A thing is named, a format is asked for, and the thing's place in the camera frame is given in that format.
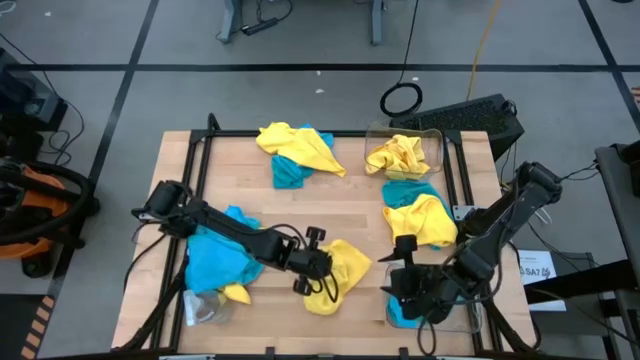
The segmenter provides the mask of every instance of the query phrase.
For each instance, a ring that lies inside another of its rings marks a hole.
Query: clear plastic container
[[[407,137],[420,138],[420,145],[422,152],[424,153],[424,162],[429,166],[429,170],[425,174],[421,174],[418,171],[410,170],[390,170],[384,166],[374,164],[369,160],[369,155],[378,147],[384,146],[389,140],[393,139],[394,135],[404,135]],[[367,164],[367,168],[376,170],[372,176],[385,176],[390,179],[396,180],[421,180],[426,181],[428,178],[442,171],[442,158],[443,158],[443,137],[442,133],[435,129],[430,130],[407,130],[396,129],[389,127],[378,122],[373,122],[367,129],[364,149],[364,159]]]
[[[218,291],[206,291],[196,295],[193,290],[185,290],[182,296],[188,326],[206,322],[223,324],[231,319],[232,301]]]
[[[394,263],[389,265],[387,268],[386,276],[384,279],[385,286],[391,286],[391,271],[395,269],[402,269],[403,266],[399,263]],[[387,294],[387,302],[391,298],[391,295]],[[434,324],[434,328],[436,331],[446,331],[446,332],[459,332],[459,333],[467,333],[472,334],[480,331],[482,325],[482,313],[480,312],[480,304],[471,305],[471,311],[473,316],[469,316],[469,309],[466,305],[454,305],[449,313],[447,318],[439,323]],[[392,320],[392,316],[389,314],[388,307],[385,306],[385,311],[387,313],[387,322],[396,328],[402,329],[417,329],[416,327],[404,327],[399,326]]]

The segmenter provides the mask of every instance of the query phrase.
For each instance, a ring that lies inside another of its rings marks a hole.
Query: wooden table
[[[462,138],[476,205],[488,207],[501,194],[487,135],[463,132]],[[188,139],[187,131],[164,134],[151,189],[160,180],[181,179]],[[391,230],[382,216],[381,187],[386,179],[365,175],[364,138],[336,138],[334,154],[348,171],[345,178],[316,171],[305,180],[304,188],[298,190],[273,188],[270,156],[255,144],[253,137],[216,137],[212,149],[204,191],[204,199],[211,206],[220,210],[230,204],[240,206],[264,226],[286,222],[301,231],[309,225],[324,228],[326,243],[345,239],[374,263],[346,296],[341,308],[334,315],[324,317],[307,312],[302,297],[292,292],[294,274],[267,268],[248,286],[253,305],[235,305],[232,321],[224,325],[185,325],[180,353],[264,354],[266,347],[273,346],[277,354],[397,355],[400,347],[407,347],[411,355],[420,354],[416,330],[397,329],[386,321],[387,295],[379,287],[384,282],[388,264],[376,262],[393,248]],[[449,150],[458,201],[464,204],[455,150],[452,146]],[[201,152],[199,149],[195,164],[199,164]],[[192,188],[197,167],[194,166]],[[447,197],[444,172],[434,174],[430,182]],[[156,229],[145,228],[139,236],[135,255],[157,238]],[[165,241],[149,252],[131,273],[113,346],[126,342],[155,306],[168,244]],[[441,251],[421,247],[415,258],[422,263],[441,263],[452,250],[452,247]],[[503,249],[502,261],[504,279],[495,298],[496,305],[531,345],[535,335],[517,260],[510,247]],[[467,310],[457,308],[460,309],[454,310],[436,329],[468,330]],[[161,341],[164,346],[169,342],[173,309],[174,306],[170,306],[165,316]],[[490,348],[486,318],[484,320],[484,347]],[[437,354],[474,353],[468,333],[437,331],[437,337]],[[423,344],[425,349],[431,348],[428,330],[424,332]]]

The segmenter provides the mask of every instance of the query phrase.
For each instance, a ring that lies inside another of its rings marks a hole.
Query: orange vacuum cleaner
[[[93,190],[87,178],[61,166],[0,158],[0,259],[21,259],[29,277],[47,275],[56,243],[84,247],[69,229],[99,211]]]

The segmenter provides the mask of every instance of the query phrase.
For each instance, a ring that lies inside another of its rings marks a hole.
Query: yellow cloth
[[[284,156],[298,165],[340,177],[347,174],[314,129],[292,129],[287,123],[271,123],[268,128],[260,128],[256,143],[269,154]]]
[[[320,246],[320,248],[328,252],[333,259],[331,271],[338,283],[338,301],[335,304],[332,303],[327,295],[327,290],[323,289],[317,294],[311,293],[311,295],[305,296],[304,307],[314,314],[331,315],[338,310],[347,292],[369,271],[371,260],[342,239],[334,240],[329,246]],[[336,288],[331,276],[325,277],[325,281],[331,294],[335,296]],[[311,281],[311,286],[318,289],[320,284],[318,281]]]
[[[385,207],[384,218],[393,230],[393,243],[400,235],[416,235],[418,245],[449,246],[458,229],[436,196],[421,194],[416,201],[398,209]]]
[[[386,169],[385,175],[390,179],[418,180],[429,170],[424,159],[420,137],[393,135],[384,145],[371,150],[365,169],[368,175]]]
[[[230,300],[251,305],[251,297],[244,286],[240,284],[230,284],[222,288],[222,293]]]

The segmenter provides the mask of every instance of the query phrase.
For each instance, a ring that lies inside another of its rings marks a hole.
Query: transparent plastic bin
[[[419,172],[412,172],[409,170],[396,171],[389,170],[384,167],[377,166],[369,162],[369,154],[379,147],[391,140],[394,135],[404,135],[407,137],[419,137],[424,153],[424,162],[429,166],[429,170],[425,174]],[[370,176],[383,176],[390,179],[397,180],[418,180],[427,181],[429,177],[442,171],[442,153],[443,153],[443,137],[442,133],[435,129],[430,130],[407,130],[396,129],[387,125],[373,122],[367,129],[364,149],[364,161],[367,167],[376,169],[377,171]]]
[[[395,269],[402,269],[403,265],[399,263],[393,263],[389,265],[387,268],[386,276],[384,278],[384,286],[391,286],[391,271]],[[391,298],[391,295],[387,294],[387,303]],[[444,332],[457,332],[457,333],[465,333],[465,334],[473,334],[480,331],[482,327],[482,313],[480,312],[480,304],[472,304],[471,309],[473,312],[473,316],[469,316],[469,309],[466,305],[454,305],[449,313],[449,316],[441,322],[440,324],[434,324],[433,327],[436,331],[444,331]],[[409,327],[400,327],[398,324],[394,323],[389,314],[388,307],[385,306],[385,312],[387,315],[387,322],[398,329],[415,329]]]

